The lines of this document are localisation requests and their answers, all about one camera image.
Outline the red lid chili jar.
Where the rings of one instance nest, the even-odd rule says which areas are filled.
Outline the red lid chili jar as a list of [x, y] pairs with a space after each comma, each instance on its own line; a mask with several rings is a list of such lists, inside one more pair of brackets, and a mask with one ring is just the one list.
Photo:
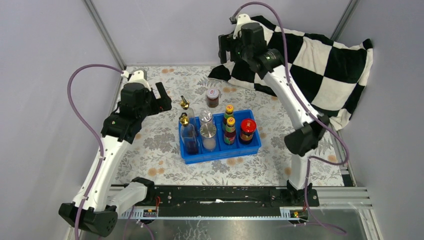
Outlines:
[[257, 124], [251, 118], [246, 118], [241, 121], [240, 124], [240, 142], [244, 145], [248, 145], [252, 142], [254, 132], [256, 131]]

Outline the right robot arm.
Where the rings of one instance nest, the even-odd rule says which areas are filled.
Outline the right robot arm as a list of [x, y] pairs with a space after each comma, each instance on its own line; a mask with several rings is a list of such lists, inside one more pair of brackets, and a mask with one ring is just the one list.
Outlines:
[[221, 63], [230, 60], [243, 63], [258, 74], [272, 89], [289, 115], [294, 131], [284, 137], [291, 152], [292, 174], [288, 179], [287, 201], [301, 205], [309, 189], [310, 158], [313, 150], [329, 128], [329, 118], [321, 116], [296, 85], [289, 71], [288, 43], [281, 33], [283, 51], [268, 48], [265, 30], [255, 22], [237, 25], [233, 34], [218, 36]]

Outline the sauce bottle yellow cap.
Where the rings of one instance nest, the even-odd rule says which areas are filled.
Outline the sauce bottle yellow cap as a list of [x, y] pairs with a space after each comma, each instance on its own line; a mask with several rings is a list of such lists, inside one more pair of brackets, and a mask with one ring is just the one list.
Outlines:
[[234, 116], [234, 106], [232, 104], [228, 104], [225, 108], [225, 113], [222, 119], [222, 129], [224, 130], [227, 125], [227, 120], [230, 117]]
[[236, 139], [236, 120], [234, 117], [228, 117], [224, 129], [224, 143], [232, 145]]

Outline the blue divided plastic bin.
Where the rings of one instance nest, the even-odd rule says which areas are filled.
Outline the blue divided plastic bin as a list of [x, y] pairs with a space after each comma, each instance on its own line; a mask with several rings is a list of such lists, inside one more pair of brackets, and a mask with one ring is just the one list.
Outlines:
[[180, 155], [186, 164], [194, 164], [200, 162], [214, 161], [227, 158], [235, 158], [246, 155], [255, 155], [258, 153], [260, 147], [262, 146], [261, 139], [259, 136], [259, 131], [256, 130], [253, 133], [252, 142], [249, 144], [243, 144], [240, 142], [239, 137], [241, 133], [241, 123], [240, 121], [244, 119], [254, 120], [254, 114], [250, 109], [237, 110], [234, 112], [234, 117], [236, 120], [235, 130], [236, 130], [236, 139], [235, 142], [231, 145], [228, 145], [224, 142], [224, 131], [222, 128], [224, 113], [216, 113], [213, 115], [213, 121], [217, 127], [217, 136], [216, 147], [213, 151], [207, 150], [203, 146], [203, 139], [201, 136], [196, 137], [197, 143], [197, 154], [190, 154], [187, 152], [183, 138], [179, 138], [180, 145]]

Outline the white lid sauce jar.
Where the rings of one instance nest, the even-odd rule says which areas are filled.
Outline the white lid sauce jar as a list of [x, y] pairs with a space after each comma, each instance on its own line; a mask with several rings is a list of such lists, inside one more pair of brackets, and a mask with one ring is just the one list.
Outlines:
[[210, 88], [206, 91], [206, 102], [209, 108], [219, 105], [220, 91], [217, 88]]

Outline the metal lid shaker jar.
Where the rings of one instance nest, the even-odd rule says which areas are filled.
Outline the metal lid shaker jar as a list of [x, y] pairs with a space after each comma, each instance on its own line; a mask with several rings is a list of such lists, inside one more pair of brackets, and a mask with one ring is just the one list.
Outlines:
[[204, 109], [199, 113], [200, 126], [210, 125], [214, 123], [213, 114], [210, 110]]

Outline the glass oil bottle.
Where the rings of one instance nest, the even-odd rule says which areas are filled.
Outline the glass oil bottle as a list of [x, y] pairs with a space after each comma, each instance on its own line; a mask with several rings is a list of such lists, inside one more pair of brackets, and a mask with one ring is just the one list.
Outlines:
[[197, 155], [199, 153], [199, 146], [197, 142], [196, 128], [190, 123], [190, 118], [186, 112], [183, 112], [179, 117], [180, 137], [183, 142], [184, 149], [189, 155]]
[[187, 114], [187, 117], [189, 118], [189, 122], [194, 126], [196, 136], [198, 136], [199, 128], [196, 122], [194, 110], [190, 107], [190, 102], [186, 100], [186, 98], [183, 95], [181, 95], [180, 97], [181, 97], [180, 106], [183, 109], [183, 112]]

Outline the tall glass spice canister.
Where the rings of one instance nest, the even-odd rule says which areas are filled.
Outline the tall glass spice canister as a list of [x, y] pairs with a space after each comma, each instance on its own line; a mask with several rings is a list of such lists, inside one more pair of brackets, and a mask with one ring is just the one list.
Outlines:
[[212, 152], [217, 147], [217, 128], [213, 123], [206, 123], [200, 127], [199, 130], [203, 148], [209, 152]]

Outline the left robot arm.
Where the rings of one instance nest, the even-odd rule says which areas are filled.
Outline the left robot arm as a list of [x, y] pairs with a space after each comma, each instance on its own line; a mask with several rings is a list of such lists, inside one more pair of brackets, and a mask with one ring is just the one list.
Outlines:
[[142, 83], [124, 84], [117, 108], [103, 122], [98, 137], [101, 145], [86, 180], [72, 202], [62, 203], [59, 208], [59, 215], [75, 229], [107, 237], [126, 210], [137, 203], [148, 206], [156, 202], [154, 182], [143, 177], [134, 178], [115, 196], [108, 195], [113, 177], [142, 129], [143, 120], [172, 108], [164, 85], [158, 82], [155, 86], [159, 98]]

